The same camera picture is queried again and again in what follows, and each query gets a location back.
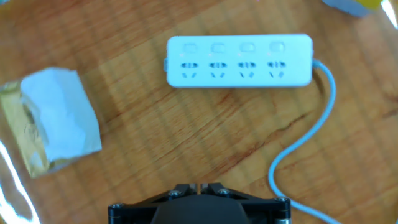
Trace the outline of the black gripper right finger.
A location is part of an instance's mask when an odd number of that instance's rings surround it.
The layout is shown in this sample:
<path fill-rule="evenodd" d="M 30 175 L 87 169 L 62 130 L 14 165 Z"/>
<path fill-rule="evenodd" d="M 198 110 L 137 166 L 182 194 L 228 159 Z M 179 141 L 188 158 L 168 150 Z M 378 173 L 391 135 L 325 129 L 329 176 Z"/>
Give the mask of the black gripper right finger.
<path fill-rule="evenodd" d="M 264 199 L 229 189 L 221 183 L 201 184 L 201 194 L 229 198 L 242 206 L 247 216 L 263 213 L 269 218 L 291 217 L 291 201 L 287 197 Z"/>

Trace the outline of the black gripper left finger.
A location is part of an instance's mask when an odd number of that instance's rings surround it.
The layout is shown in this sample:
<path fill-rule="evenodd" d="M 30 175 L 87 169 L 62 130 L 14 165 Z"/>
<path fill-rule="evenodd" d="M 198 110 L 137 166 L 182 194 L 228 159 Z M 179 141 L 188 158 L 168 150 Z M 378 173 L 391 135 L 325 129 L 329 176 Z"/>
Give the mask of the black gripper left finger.
<path fill-rule="evenodd" d="M 196 184 L 177 184 L 172 190 L 145 199 L 135 204 L 114 203 L 108 206 L 109 218 L 133 218 L 153 215 L 165 202 L 184 196 L 196 195 Z"/>

